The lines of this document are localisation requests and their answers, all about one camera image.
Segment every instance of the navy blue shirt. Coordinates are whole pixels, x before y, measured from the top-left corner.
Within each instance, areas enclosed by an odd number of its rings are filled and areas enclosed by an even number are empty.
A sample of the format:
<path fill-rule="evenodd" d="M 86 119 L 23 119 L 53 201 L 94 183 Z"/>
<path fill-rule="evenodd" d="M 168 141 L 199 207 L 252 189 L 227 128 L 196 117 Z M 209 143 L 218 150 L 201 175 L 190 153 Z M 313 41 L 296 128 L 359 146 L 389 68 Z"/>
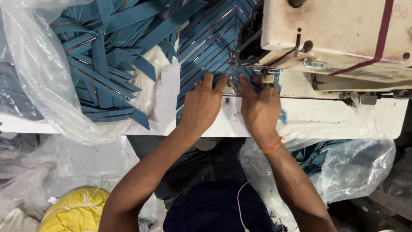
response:
<path fill-rule="evenodd" d="M 244 183 L 204 182 L 179 196 L 169 209 L 164 232 L 244 232 L 237 193 Z M 275 226 L 265 204 L 250 184 L 239 194 L 243 223 L 251 232 L 273 232 Z"/>

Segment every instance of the hand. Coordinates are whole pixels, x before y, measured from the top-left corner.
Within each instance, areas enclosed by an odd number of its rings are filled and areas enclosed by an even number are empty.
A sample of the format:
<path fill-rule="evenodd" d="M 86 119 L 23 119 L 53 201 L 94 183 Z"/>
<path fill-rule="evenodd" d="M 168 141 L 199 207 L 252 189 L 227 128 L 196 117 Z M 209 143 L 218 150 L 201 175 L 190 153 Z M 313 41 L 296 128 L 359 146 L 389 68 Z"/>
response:
<path fill-rule="evenodd" d="M 228 78 L 228 75 L 223 76 L 213 89 L 213 74 L 206 73 L 203 84 L 198 83 L 193 91 L 186 94 L 179 127 L 200 137 L 218 116 Z"/>
<path fill-rule="evenodd" d="M 242 116 L 246 128 L 261 149 L 279 141 L 276 125 L 281 113 L 279 92 L 276 88 L 263 88 L 257 94 L 243 74 L 239 75 L 242 93 Z M 261 84 L 261 76 L 253 80 Z"/>

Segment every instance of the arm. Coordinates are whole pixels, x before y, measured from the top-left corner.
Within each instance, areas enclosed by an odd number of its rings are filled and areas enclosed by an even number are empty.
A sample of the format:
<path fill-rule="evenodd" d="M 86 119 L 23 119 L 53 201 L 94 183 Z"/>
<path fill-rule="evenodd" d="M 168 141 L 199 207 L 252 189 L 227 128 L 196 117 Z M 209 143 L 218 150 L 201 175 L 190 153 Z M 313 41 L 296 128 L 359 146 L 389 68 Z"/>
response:
<path fill-rule="evenodd" d="M 279 92 L 264 88 L 256 94 L 249 82 L 240 77 L 242 84 L 242 115 L 245 124 L 261 149 L 279 141 L 276 124 L 281 112 Z M 306 173 L 281 144 L 265 154 L 272 168 L 281 198 L 292 211 L 302 232 L 336 232 L 328 211 Z"/>
<path fill-rule="evenodd" d="M 100 221 L 99 232 L 138 232 L 138 213 L 173 163 L 213 124 L 220 111 L 228 76 L 212 88 L 213 75 L 186 94 L 182 120 L 161 144 L 134 166 L 110 194 Z"/>

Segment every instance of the person's right hand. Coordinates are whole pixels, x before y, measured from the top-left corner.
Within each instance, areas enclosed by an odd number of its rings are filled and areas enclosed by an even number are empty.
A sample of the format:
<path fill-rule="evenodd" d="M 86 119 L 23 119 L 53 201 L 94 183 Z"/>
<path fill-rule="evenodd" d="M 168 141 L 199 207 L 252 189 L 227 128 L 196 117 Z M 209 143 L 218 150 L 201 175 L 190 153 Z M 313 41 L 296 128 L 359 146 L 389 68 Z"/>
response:
<path fill-rule="evenodd" d="M 242 93 L 242 116 L 246 128 L 261 149 L 268 148 L 280 139 L 276 125 L 281 113 L 279 92 L 275 88 L 263 88 L 257 94 L 243 74 L 239 75 Z M 261 76 L 253 80 L 261 84 Z"/>

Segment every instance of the person's left hand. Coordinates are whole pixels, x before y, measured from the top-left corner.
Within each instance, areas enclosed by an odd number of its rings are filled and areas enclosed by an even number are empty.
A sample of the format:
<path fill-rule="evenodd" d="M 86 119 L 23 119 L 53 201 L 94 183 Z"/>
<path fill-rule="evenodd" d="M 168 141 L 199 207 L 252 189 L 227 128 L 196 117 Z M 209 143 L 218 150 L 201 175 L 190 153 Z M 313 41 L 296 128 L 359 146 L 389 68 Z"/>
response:
<path fill-rule="evenodd" d="M 223 89 L 228 78 L 228 75 L 223 76 L 213 89 L 213 74 L 206 73 L 204 80 L 198 82 L 194 90 L 186 94 L 182 120 L 178 127 L 200 137 L 218 116 Z"/>

